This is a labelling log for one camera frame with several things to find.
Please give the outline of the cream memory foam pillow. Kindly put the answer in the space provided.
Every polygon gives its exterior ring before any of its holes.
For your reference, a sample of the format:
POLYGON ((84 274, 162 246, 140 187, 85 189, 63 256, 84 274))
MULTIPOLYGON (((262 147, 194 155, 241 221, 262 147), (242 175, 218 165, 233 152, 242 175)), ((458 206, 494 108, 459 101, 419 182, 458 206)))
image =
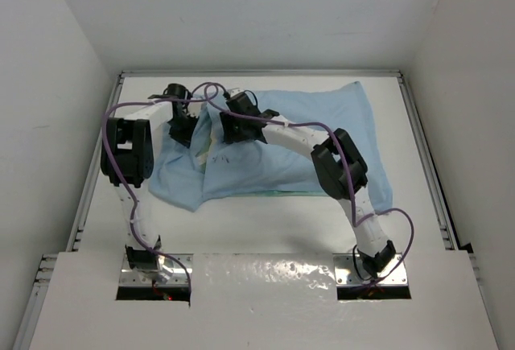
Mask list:
POLYGON ((202 171, 205 171, 208 161, 208 155, 210 150, 212 149, 212 144, 216 141, 216 137, 214 133, 211 132, 209 136, 206 137, 200 151, 196 154, 196 161, 202 171))

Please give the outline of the light blue pillowcase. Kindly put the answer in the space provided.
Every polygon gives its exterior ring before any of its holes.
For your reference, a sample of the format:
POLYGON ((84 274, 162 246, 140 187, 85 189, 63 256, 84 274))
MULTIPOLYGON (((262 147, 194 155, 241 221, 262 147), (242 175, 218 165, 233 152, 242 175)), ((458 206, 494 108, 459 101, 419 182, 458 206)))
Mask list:
MULTIPOLYGON (((278 111, 292 122, 317 121, 332 130, 346 130, 364 158, 369 197, 375 210, 393 205, 393 190, 381 163, 373 111, 363 85, 356 81, 327 92, 257 91, 260 109, 278 111)), ((189 148, 163 131, 162 152, 150 177, 150 193, 169 204, 196 211, 202 203, 227 196, 260 193, 264 196, 323 196, 313 164, 280 146, 262 142, 223 142, 220 108, 222 96, 204 104, 189 148), (216 141, 205 171, 196 161, 204 140, 213 132, 216 141)))

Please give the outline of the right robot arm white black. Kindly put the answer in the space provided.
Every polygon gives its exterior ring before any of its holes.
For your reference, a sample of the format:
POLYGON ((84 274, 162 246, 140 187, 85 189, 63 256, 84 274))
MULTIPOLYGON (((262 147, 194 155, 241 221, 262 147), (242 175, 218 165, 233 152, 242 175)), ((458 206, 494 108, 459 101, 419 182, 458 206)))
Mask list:
POLYGON ((246 91, 223 93, 224 141, 258 141, 281 146, 312 162, 320 187, 345 212, 365 272, 378 279, 393 260, 393 242, 381 228, 368 190, 368 166, 346 130, 318 122, 294 123, 272 109, 261 111, 246 91))

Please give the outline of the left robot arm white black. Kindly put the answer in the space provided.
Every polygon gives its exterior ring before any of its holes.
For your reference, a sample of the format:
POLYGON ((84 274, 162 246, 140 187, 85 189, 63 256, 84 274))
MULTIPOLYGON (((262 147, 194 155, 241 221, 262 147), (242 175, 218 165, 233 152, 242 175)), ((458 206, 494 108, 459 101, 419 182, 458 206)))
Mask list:
POLYGON ((197 119, 188 112, 193 94, 181 84, 169 84, 161 94, 138 103, 123 117, 108 112, 102 120, 101 172, 108 177, 122 203, 127 228, 126 256, 132 270, 161 285, 186 267, 162 253, 161 237, 151 215, 148 180, 155 166, 153 134, 169 125, 168 137, 189 147, 197 119))

